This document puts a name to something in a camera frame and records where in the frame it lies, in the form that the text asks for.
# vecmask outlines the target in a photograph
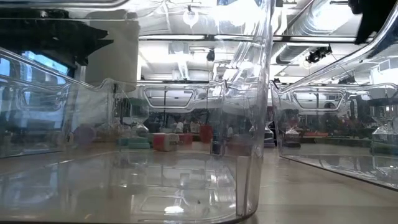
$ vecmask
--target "clear plastic bin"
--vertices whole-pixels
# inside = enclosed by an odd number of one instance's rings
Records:
[[[0,220],[256,211],[272,1],[0,2]]]
[[[362,49],[271,84],[281,156],[398,189],[397,18],[396,5]]]

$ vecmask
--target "glass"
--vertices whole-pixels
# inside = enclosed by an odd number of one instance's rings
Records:
[[[252,215],[273,4],[2,1],[0,220]]]

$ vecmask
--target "hourglass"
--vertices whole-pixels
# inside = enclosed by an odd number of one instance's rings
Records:
[[[284,146],[285,147],[301,147],[300,135],[295,130],[299,123],[299,112],[297,110],[285,110],[287,117],[287,130],[285,132]]]
[[[132,121],[129,148],[147,149],[149,130],[144,126],[144,121],[149,117],[149,104],[144,96],[143,86],[137,86],[133,97],[129,98],[131,105],[130,119]]]
[[[394,121],[398,115],[398,99],[392,97],[392,92],[395,93],[396,90],[388,86],[384,89],[377,88],[369,91],[371,100],[368,103],[371,116],[379,126],[372,133],[373,155],[398,154],[398,132],[394,127]]]

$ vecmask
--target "person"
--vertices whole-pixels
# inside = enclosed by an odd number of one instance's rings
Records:
[[[250,130],[249,130],[249,134],[253,137],[254,136],[254,126],[251,126]]]
[[[195,119],[191,120],[190,126],[191,126],[191,132],[192,133],[199,133],[200,125],[196,122]]]
[[[234,136],[234,129],[232,128],[232,125],[230,125],[228,128],[227,137],[231,138],[233,136]]]
[[[184,129],[184,124],[181,122],[181,119],[178,119],[176,122],[177,122],[177,125],[175,127],[175,132],[182,133],[182,131]]]

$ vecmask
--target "plastic bin handle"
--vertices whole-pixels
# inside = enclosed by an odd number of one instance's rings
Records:
[[[335,105],[335,108],[306,108],[303,107],[298,99],[296,98],[296,93],[311,93],[311,94],[331,94],[331,95],[340,95],[340,99],[337,102],[337,105]],[[293,91],[292,92],[292,99],[298,106],[304,110],[304,111],[329,111],[329,112],[335,112],[339,110],[340,104],[345,97],[345,93],[342,91],[304,91],[304,90],[299,90],[299,91]]]
[[[147,95],[147,93],[149,92],[149,91],[164,91],[165,93],[167,93],[168,91],[189,91],[190,93],[191,93],[191,95],[190,95],[190,97],[189,97],[189,99],[187,99],[188,101],[187,101],[187,104],[186,105],[184,105],[184,106],[167,106],[167,105],[162,105],[162,106],[156,106],[156,105],[153,105],[151,102],[150,102],[150,100],[149,100],[149,98],[151,98],[151,97],[149,97],[148,95]],[[144,91],[144,95],[145,95],[145,98],[146,98],[146,100],[148,101],[148,104],[150,105],[150,107],[152,107],[152,108],[157,108],[157,109],[186,109],[186,108],[188,108],[189,107],[189,105],[190,105],[190,103],[192,102],[192,98],[196,95],[196,93],[197,93],[197,91],[196,90],[193,90],[193,89],[179,89],[179,88],[167,88],[167,89],[165,89],[165,88],[148,88],[148,89],[146,89],[145,91]]]
[[[21,110],[57,111],[67,100],[67,90],[68,88],[62,88],[61,90],[44,90],[27,87],[19,92],[17,106]],[[39,95],[39,104],[32,105],[29,103],[31,99],[27,99],[26,96],[32,97],[32,95]]]

